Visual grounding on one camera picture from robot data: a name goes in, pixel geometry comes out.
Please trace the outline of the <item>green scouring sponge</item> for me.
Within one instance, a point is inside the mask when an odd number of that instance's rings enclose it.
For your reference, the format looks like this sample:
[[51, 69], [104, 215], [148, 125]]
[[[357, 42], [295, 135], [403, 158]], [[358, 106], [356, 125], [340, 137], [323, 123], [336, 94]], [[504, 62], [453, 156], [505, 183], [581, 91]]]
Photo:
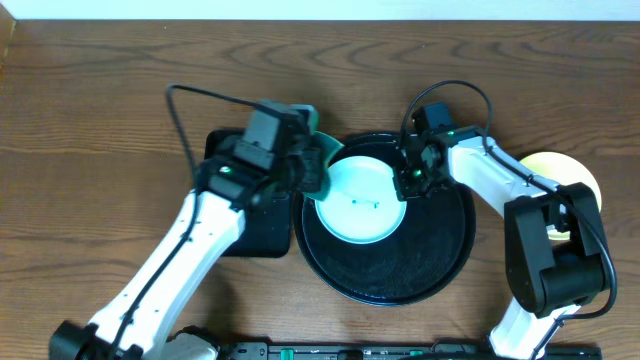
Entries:
[[313, 200], [324, 201], [327, 198], [331, 187], [328, 168], [332, 159], [344, 147], [344, 144], [328, 134], [316, 131], [311, 137], [311, 145], [320, 150], [322, 179], [320, 182], [320, 188], [317, 191], [304, 192], [304, 195]]

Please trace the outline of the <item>light blue plate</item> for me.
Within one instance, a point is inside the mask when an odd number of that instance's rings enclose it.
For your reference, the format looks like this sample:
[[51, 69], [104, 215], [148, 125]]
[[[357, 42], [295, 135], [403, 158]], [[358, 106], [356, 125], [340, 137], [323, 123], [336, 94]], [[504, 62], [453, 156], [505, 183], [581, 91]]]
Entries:
[[328, 193], [315, 202], [315, 208], [322, 225], [336, 238], [372, 244], [402, 223], [407, 203], [398, 199], [393, 170], [385, 162], [351, 156], [329, 166], [328, 175]]

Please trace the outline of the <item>yellow plate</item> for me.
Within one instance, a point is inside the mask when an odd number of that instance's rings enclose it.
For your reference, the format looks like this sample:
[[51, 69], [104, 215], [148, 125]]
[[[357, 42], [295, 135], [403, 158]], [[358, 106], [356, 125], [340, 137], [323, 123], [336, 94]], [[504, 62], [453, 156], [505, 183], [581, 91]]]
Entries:
[[584, 183], [594, 193], [598, 210], [602, 210], [602, 194], [593, 174], [578, 160], [558, 152], [537, 152], [525, 156], [520, 163], [533, 172], [561, 185]]

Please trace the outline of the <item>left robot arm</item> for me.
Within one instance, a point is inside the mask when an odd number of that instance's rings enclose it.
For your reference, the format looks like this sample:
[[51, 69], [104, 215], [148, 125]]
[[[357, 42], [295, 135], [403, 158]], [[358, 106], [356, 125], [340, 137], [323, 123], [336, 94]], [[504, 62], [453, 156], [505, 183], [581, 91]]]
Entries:
[[321, 133], [268, 139], [221, 131], [207, 139], [205, 159], [166, 236], [126, 287], [84, 327], [63, 322], [49, 341], [52, 359], [169, 359], [216, 350], [187, 347], [169, 333], [214, 263], [246, 228], [249, 213], [289, 193], [325, 194], [331, 148]]

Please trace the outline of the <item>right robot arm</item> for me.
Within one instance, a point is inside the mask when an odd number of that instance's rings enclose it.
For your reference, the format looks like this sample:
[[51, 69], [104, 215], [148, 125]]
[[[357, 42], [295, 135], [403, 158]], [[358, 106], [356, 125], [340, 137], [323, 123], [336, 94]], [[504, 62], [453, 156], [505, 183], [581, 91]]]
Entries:
[[523, 166], [477, 126], [401, 132], [394, 172], [401, 200], [442, 184], [464, 185], [504, 220], [513, 298], [489, 335], [504, 359], [539, 359], [567, 322], [607, 314], [618, 278], [594, 192], [561, 185]]

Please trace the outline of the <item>black round tray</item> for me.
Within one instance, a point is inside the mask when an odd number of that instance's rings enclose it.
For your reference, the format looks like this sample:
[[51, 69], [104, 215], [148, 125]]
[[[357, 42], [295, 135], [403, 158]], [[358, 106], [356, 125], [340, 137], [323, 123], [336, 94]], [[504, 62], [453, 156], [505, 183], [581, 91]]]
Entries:
[[301, 195], [293, 225], [304, 258], [326, 284], [356, 301], [395, 306], [433, 296], [455, 278], [471, 253], [476, 215], [471, 191], [447, 185], [409, 200], [399, 228], [373, 244], [330, 234]]

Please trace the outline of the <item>black rectangular tray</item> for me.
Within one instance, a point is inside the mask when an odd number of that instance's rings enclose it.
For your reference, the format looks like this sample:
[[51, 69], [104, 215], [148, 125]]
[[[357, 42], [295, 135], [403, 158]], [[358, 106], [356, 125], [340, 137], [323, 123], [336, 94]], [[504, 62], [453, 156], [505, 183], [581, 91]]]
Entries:
[[224, 253], [224, 257], [280, 258], [291, 242], [293, 198], [276, 197], [260, 211], [246, 215], [245, 231]]

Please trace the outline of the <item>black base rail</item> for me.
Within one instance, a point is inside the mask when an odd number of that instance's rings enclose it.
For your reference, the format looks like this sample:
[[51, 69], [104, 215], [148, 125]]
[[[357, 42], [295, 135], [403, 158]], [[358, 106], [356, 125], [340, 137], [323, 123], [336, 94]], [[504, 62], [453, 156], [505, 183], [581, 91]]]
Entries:
[[270, 344], [249, 341], [222, 344], [204, 329], [179, 331], [162, 350], [163, 359], [186, 360], [465, 360], [496, 359], [484, 344], [438, 341], [426, 346]]

